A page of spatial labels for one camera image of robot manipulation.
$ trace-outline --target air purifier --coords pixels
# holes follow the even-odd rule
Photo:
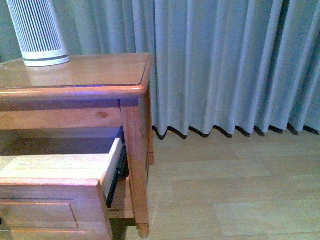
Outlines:
[[[26,66],[70,61],[52,0],[7,0],[7,3]]]

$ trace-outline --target vent grille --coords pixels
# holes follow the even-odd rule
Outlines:
[[[62,49],[47,0],[10,0],[8,6],[22,52]]]

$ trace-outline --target glass top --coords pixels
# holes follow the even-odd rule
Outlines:
[[[136,86],[144,76],[149,53],[72,56],[53,66],[25,66],[22,59],[0,64],[1,89]]]

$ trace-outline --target light blue curtain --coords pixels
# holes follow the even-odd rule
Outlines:
[[[233,134],[236,126],[252,133],[255,126],[267,132],[288,123],[298,131],[304,125],[320,130],[318,0],[54,4],[71,55],[155,56],[150,89],[160,135],[169,126],[184,135],[189,127],[208,134],[219,126]]]

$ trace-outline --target wooden floor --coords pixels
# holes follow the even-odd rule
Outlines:
[[[154,136],[149,240],[320,240],[320,136]],[[115,240],[140,240],[113,219]]]

